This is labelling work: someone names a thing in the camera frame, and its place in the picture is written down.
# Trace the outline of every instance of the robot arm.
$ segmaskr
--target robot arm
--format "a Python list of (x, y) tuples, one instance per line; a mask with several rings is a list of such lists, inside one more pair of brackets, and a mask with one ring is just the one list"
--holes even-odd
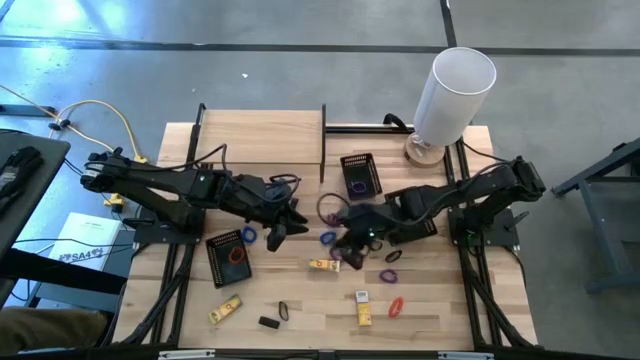
[[(226, 170), (173, 171), (131, 161), (114, 153), (91, 154), (80, 182), (98, 193), (118, 193), (157, 214), (163, 225), (184, 231), (199, 226), (201, 209), (220, 209), (271, 228), (267, 248), (276, 251), (286, 235), (309, 231), (307, 219), (295, 210), (291, 188), (272, 178), (265, 183), (252, 175), (233, 176)], [(176, 194), (167, 200), (151, 189)]]
[(337, 218), (348, 231), (336, 242), (336, 247), (340, 248), (343, 260), (360, 269), (364, 260), (361, 250), (365, 246), (371, 250), (376, 237), (388, 238), (392, 244), (424, 238), (429, 235), (427, 223), (442, 209), (488, 196), (463, 210), (465, 230), (481, 232), (513, 202), (536, 201), (546, 190), (533, 164), (522, 157), (492, 167), (490, 172), (481, 171), (453, 185), (409, 187), (386, 194), (383, 204), (341, 209)]

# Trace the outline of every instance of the gray metal frame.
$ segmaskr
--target gray metal frame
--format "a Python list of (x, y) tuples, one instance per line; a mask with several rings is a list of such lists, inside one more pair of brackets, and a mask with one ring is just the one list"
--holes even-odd
[(612, 225), (609, 225), (606, 216), (603, 214), (603, 209), (595, 204), (594, 193), (591, 190), (591, 184), (597, 182), (609, 184), (630, 181), (640, 182), (640, 178), (634, 177), (605, 177), (639, 156), (640, 138), (615, 149), (602, 160), (551, 189), (556, 197), (563, 197), (571, 190), (580, 190), (593, 223), (598, 247), (604, 255), (609, 271), (612, 273), (609, 277), (587, 282), (585, 289), (588, 293), (594, 294), (623, 286), (640, 285), (640, 271), (635, 270), (631, 265), (623, 246), (623, 239), (607, 236), (606, 227)]

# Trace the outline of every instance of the concrete floor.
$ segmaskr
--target concrete floor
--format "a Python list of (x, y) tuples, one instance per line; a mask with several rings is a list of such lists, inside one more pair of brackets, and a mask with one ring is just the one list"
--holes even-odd
[[(196, 1), (16, 0), (0, 36), (167, 42), (282, 44), (446, 44), (437, 0)], [(638, 48), (633, 0), (451, 0), (460, 45)], [(151, 159), (165, 123), (193, 121), (210, 108), (316, 109), (329, 122), (378, 123), (413, 116), (434, 55), (155, 52), (0, 48), (1, 82), (58, 108), (81, 99), (116, 105)], [(498, 155), (522, 154), (548, 187), (640, 134), (640, 59), (492, 56), (498, 81), (474, 119), (487, 124)], [(19, 103), (0, 93), (0, 103)], [(78, 126), (130, 154), (126, 133), (99, 107), (73, 114)], [(45, 121), (0, 118), (34, 134)], [(71, 134), (69, 159), (102, 151)], [(55, 237), (70, 211), (109, 216), (67, 169), (52, 184), (23, 237)], [(518, 204), (521, 256), (539, 341), (549, 349), (638, 357), (640, 292), (587, 295), (600, 258), (578, 194), (550, 193)], [(17, 292), (24, 293), (24, 287)]]

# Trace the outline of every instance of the wooden table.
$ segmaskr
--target wooden table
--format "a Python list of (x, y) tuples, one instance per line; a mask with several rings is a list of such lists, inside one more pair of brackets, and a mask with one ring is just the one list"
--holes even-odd
[[(190, 131), (191, 124), (167, 124), (160, 149), (161, 166), (184, 162)], [(235, 135), (229, 133), (227, 136), (233, 138)], [(492, 153), (487, 127), (470, 126), (464, 137), (477, 150)], [(203, 142), (202, 137), (200, 139), (199, 147), (213, 149), (218, 145)], [(259, 233), (259, 240), (250, 245), (248, 250), (253, 277), (218, 290), (213, 286), (204, 245), (199, 245), (191, 270), (180, 347), (471, 349), (460, 262), (457, 250), (447, 239), (449, 230), (445, 212), (435, 218), (439, 234), (403, 245), (403, 257), (392, 266), (383, 259), (390, 251), (389, 245), (385, 244), (380, 252), (372, 253), (367, 258), (360, 271), (354, 271), (348, 266), (344, 266), (340, 273), (310, 272), (307, 269), (309, 258), (328, 256), (328, 249), (319, 242), (320, 234), (327, 229), (316, 215), (315, 203), (318, 196), (325, 192), (346, 193), (340, 157), (373, 153), (385, 193), (413, 185), (446, 184), (442, 164), (432, 169), (419, 169), (407, 163), (402, 156), (405, 139), (406, 135), (327, 134), (324, 184), (319, 183), (317, 164), (230, 164), (229, 168), (234, 173), (267, 177), (292, 172), (302, 177), (296, 197), (300, 199), (298, 210), (309, 219), (310, 231), (287, 237), (275, 253), (267, 251), (266, 243), (262, 240), (264, 234)], [(233, 151), (234, 148), (230, 147), (229, 153)], [(471, 152), (467, 156), (471, 174), (493, 161)], [(455, 155), (453, 162), (457, 166)], [(381, 202), (382, 199), (380, 195), (376, 201)], [(328, 205), (323, 206), (323, 211), (338, 208), (337, 202), (327, 201)], [(242, 226), (243, 221), (238, 217), (220, 211), (209, 211), (203, 239)], [(166, 252), (166, 245), (151, 245), (134, 259), (114, 341), (130, 334), (156, 300)], [(502, 248), (487, 248), (487, 261), (497, 303), (522, 335), (529, 341), (536, 342), (517, 262)], [(389, 267), (399, 274), (397, 284), (384, 284), (378, 279), (378, 273)], [(368, 328), (357, 325), (354, 293), (358, 290), (369, 291), (373, 326)], [(208, 312), (233, 294), (241, 297), (243, 306), (229, 318), (213, 326), (207, 317)], [(405, 307), (399, 317), (391, 319), (387, 316), (388, 308), (398, 296), (404, 297)], [(173, 316), (173, 301), (167, 307), (163, 333), (165, 336), (169, 332)], [(259, 325), (260, 316), (278, 319), (278, 301), (288, 304), (291, 319), (283, 322), (279, 330)], [(483, 306), (479, 306), (479, 312), (485, 339), (490, 339)]]

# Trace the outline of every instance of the yellow package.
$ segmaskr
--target yellow package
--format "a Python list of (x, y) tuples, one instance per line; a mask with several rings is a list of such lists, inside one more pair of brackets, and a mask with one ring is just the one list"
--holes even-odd
[(309, 269), (340, 272), (340, 261), (310, 259)]
[(356, 307), (358, 309), (358, 325), (371, 326), (371, 304), (368, 291), (356, 291)]
[(232, 312), (236, 311), (236, 309), (241, 305), (242, 301), (240, 300), (240, 297), (237, 294), (233, 295), (229, 300), (225, 301), (217, 309), (209, 313), (209, 320), (211, 320), (211, 323), (215, 325), (222, 321), (222, 319), (229, 316)]

